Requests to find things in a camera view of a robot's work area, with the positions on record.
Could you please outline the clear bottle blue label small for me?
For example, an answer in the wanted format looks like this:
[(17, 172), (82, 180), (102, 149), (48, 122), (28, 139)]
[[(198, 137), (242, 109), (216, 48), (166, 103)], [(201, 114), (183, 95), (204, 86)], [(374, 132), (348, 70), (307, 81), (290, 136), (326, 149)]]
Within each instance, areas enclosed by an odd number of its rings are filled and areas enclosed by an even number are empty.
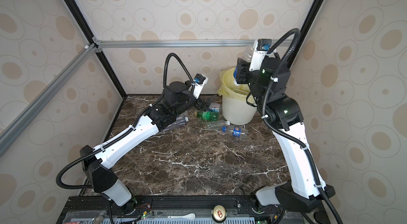
[(246, 46), (242, 55), (237, 59), (237, 64), (233, 73), (236, 85), (247, 84), (253, 52), (253, 46)]

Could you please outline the clear Pepsi bottle blue label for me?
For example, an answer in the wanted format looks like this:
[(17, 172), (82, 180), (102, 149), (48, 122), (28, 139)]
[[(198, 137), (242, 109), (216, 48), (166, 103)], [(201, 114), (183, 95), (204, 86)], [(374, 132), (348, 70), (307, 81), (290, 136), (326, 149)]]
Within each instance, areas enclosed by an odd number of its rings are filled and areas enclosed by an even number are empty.
[(248, 130), (242, 127), (236, 127), (233, 125), (229, 125), (222, 128), (222, 131), (230, 136), (235, 138), (245, 139), (248, 137)]

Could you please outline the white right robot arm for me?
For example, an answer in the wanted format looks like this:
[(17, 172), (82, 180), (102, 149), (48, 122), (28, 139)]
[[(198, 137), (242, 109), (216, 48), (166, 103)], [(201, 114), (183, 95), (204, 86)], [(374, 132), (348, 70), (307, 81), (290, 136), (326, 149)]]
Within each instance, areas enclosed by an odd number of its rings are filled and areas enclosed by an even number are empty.
[(275, 135), (287, 163), (290, 180), (262, 187), (251, 194), (253, 210), (263, 212), (268, 206), (299, 212), (303, 216), (322, 202), (336, 222), (342, 223), (330, 198), (335, 189), (327, 185), (315, 164), (306, 138), (300, 105), (285, 93), (291, 72), (287, 62), (296, 49), (301, 31), (294, 28), (279, 40), (257, 39), (247, 55), (237, 60), (236, 85), (247, 85), (262, 121)]

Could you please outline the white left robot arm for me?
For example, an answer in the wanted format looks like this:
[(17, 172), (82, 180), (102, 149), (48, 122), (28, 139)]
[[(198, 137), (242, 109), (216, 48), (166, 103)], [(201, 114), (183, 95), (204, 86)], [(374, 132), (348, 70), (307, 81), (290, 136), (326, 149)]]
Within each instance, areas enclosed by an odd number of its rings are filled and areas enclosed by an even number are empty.
[[(178, 61), (186, 73), (188, 77), (186, 82), (167, 83), (167, 71), (172, 58)], [(203, 74), (192, 77), (178, 55), (168, 54), (163, 69), (163, 92), (160, 97), (141, 111), (135, 121), (121, 133), (93, 148), (83, 147), (80, 158), (66, 165), (57, 174), (56, 184), (67, 190), (91, 188), (119, 207), (128, 204), (133, 195), (112, 168), (128, 152), (144, 140), (162, 132), (190, 108), (207, 111), (212, 99), (203, 100), (200, 97), (207, 82), (208, 77)], [(62, 181), (63, 175), (77, 164), (82, 164), (83, 172), (89, 180), (88, 185), (69, 185)]]

